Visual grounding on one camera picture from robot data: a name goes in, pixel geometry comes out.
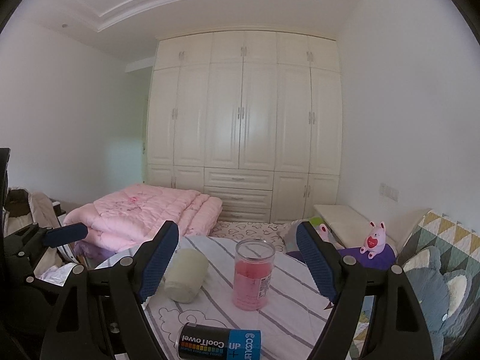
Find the cream white wardrobe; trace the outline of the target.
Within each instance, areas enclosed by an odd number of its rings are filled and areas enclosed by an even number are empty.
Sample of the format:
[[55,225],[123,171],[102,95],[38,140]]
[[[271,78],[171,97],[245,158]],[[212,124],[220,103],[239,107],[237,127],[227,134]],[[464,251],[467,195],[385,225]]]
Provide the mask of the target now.
[[219,197],[224,220],[309,217],[337,199],[342,111],[334,41],[262,31],[161,41],[147,181]]

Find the geometric patterned quilt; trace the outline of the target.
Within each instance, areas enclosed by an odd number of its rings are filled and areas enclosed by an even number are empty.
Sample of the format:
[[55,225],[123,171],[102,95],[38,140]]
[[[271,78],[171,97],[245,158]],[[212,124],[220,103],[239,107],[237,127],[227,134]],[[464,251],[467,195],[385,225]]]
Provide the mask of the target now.
[[463,269],[472,276],[470,294],[463,309],[468,319],[461,336],[445,343],[441,358],[447,356],[458,348],[479,316],[479,234],[445,215],[429,211],[421,218],[404,245],[387,244],[394,251],[395,264],[402,268],[408,259],[433,245],[440,251],[440,271],[443,274]]

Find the right pink plush bunny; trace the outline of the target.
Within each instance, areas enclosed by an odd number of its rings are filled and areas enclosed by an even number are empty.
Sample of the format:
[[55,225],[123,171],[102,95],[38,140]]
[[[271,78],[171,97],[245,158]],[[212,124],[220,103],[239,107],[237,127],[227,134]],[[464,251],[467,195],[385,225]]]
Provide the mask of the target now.
[[368,259],[373,259],[376,255],[383,252],[386,246],[386,225],[380,222],[376,225],[373,221],[370,223],[371,231],[364,240],[360,248],[361,254],[367,254]]

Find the purple pillow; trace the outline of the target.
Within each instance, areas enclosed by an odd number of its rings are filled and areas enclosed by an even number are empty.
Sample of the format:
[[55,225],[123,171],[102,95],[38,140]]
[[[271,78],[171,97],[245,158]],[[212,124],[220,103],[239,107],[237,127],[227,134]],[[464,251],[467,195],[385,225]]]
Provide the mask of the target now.
[[389,244],[386,244],[384,250],[376,254],[372,259],[368,258],[367,253],[360,253],[360,248],[339,249],[337,252],[342,256],[352,256],[363,267],[377,269],[380,271],[388,270],[395,264],[395,253]]

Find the white pink folded cloth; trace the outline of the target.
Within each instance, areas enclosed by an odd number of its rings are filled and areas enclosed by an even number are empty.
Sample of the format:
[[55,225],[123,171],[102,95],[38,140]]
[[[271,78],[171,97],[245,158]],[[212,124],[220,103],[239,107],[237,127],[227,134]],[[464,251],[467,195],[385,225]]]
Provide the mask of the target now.
[[58,286],[63,286],[70,272],[76,266],[77,264],[74,262],[64,264],[61,267],[54,265],[39,275],[38,279]]

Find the pale green frosted cup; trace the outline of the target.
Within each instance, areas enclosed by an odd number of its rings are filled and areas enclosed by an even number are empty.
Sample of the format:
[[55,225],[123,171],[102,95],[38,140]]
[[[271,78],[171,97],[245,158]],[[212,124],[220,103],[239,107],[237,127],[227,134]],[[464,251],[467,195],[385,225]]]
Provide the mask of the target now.
[[164,290],[174,302],[191,303],[203,286],[209,262],[195,249],[179,249],[165,274]]

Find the clear jar with pink label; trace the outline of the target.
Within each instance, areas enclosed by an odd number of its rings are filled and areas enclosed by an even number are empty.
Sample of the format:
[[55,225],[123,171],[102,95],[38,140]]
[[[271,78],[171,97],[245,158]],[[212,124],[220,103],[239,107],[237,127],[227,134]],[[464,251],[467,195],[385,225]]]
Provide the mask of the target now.
[[235,247],[233,304],[257,311],[267,303],[276,250],[260,239],[246,239]]

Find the striped quilted table cover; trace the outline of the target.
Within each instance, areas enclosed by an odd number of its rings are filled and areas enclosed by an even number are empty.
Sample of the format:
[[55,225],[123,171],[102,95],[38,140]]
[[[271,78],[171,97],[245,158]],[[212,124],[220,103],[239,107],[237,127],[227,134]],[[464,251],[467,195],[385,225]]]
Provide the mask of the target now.
[[187,323],[259,330],[262,359],[306,359],[333,310],[306,265],[275,253],[264,241],[185,236],[180,250],[208,260],[208,272],[190,303],[172,300],[160,287],[145,315],[168,359]]

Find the heart patterned bed sheet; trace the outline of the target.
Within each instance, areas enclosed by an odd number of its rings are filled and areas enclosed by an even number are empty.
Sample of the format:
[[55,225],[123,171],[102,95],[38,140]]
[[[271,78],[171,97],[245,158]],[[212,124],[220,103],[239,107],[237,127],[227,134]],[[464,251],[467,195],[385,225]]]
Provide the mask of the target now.
[[289,230],[301,219],[287,223],[226,222],[218,221],[210,236],[240,242],[245,239],[261,239],[271,243],[277,252],[287,252],[285,238]]

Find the beige clothes pile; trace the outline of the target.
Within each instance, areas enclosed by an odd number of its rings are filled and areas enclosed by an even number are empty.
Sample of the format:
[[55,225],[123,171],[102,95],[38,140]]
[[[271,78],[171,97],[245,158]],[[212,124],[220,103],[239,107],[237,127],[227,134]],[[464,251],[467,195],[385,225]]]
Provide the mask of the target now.
[[4,236],[36,223],[41,228],[59,228],[52,200],[42,192],[29,192],[25,189],[10,189],[4,208]]

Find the blue grey plush toy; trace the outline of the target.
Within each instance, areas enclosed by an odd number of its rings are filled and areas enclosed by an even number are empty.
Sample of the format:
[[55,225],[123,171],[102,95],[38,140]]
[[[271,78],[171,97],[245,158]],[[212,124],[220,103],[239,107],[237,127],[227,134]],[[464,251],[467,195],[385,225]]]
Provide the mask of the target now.
[[468,316],[463,312],[472,276],[463,269],[442,273],[441,256],[431,245],[403,264],[430,334],[433,357],[440,359],[445,343],[462,334]]

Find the white bedside board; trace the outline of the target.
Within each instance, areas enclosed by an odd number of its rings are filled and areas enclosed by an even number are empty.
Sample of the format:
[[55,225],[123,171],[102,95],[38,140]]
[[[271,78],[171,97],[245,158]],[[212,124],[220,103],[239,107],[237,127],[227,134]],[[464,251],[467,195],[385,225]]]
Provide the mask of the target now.
[[368,219],[347,205],[315,205],[314,210],[345,248],[362,246],[372,229]]

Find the wall socket plate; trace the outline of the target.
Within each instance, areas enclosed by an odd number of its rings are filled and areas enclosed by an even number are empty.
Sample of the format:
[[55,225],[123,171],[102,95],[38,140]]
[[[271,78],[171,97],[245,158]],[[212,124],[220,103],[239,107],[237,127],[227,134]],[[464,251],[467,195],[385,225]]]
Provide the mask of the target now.
[[395,189],[385,183],[380,183],[379,186],[379,194],[382,197],[386,197],[391,199],[394,202],[397,202],[399,200],[400,192],[398,189]]

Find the purple folded blanket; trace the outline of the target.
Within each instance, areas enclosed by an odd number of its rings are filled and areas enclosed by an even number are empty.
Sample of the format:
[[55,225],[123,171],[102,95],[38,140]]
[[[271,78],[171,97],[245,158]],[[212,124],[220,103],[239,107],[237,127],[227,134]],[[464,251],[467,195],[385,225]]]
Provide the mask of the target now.
[[76,256],[83,256],[95,266],[103,263],[115,254],[111,250],[103,249],[95,244],[90,244],[85,241],[77,241],[74,244],[73,250]]

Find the black and blue can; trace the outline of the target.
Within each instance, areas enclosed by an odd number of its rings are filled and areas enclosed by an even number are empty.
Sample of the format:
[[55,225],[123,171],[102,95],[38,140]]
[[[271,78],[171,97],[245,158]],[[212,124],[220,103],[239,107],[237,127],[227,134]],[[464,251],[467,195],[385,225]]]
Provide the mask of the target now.
[[187,323],[176,338],[180,359],[259,360],[260,330],[241,330]]

